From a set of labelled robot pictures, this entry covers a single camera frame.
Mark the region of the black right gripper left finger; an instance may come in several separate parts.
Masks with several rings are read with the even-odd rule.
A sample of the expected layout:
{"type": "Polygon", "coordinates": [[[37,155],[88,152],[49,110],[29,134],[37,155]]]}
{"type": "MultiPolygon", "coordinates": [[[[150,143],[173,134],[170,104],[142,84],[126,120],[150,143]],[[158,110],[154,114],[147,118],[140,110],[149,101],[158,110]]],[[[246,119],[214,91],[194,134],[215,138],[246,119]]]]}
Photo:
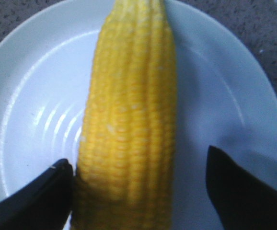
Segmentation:
{"type": "Polygon", "coordinates": [[[0,202],[0,230],[62,230],[72,205],[73,167],[60,159],[0,202]]]}

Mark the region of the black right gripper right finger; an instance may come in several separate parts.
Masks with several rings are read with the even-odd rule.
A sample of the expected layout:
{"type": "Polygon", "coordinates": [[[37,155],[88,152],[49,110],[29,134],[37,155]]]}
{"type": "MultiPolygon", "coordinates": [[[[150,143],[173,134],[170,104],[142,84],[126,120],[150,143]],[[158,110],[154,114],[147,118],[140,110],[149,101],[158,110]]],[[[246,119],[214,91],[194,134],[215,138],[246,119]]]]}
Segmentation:
{"type": "Polygon", "coordinates": [[[277,190],[210,146],[208,196],[226,230],[277,230],[277,190]]]}

